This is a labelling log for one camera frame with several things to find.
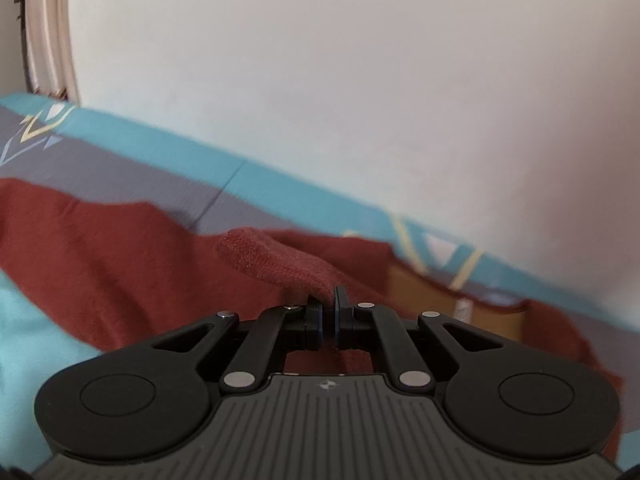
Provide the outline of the dark red knit sweater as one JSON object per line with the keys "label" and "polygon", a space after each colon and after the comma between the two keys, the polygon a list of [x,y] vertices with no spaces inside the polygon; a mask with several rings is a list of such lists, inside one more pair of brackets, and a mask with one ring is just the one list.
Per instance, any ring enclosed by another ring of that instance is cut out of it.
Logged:
{"label": "dark red knit sweater", "polygon": [[77,339],[119,349],[216,310],[254,318],[308,297],[450,313],[459,294],[389,244],[242,226],[198,235],[148,203],[98,204],[16,179],[1,183],[1,267]]}

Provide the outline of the teal grey patterned bedsheet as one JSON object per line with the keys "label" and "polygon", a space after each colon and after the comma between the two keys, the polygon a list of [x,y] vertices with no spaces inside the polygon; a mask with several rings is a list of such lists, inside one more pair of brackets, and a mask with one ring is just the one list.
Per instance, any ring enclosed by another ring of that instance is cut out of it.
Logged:
{"label": "teal grey patterned bedsheet", "polygon": [[1,101],[1,173],[90,202],[150,203],[201,234],[254,226],[382,240],[416,270],[478,302],[547,300],[623,378],[617,460],[625,468],[638,463],[638,332],[448,234],[181,136],[29,93]]}

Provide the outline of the pink wooden door frame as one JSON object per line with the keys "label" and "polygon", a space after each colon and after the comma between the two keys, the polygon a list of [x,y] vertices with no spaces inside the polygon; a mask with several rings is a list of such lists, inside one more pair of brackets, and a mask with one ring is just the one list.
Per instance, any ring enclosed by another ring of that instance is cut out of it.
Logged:
{"label": "pink wooden door frame", "polygon": [[78,104],[68,0],[21,0],[21,26],[28,90]]}

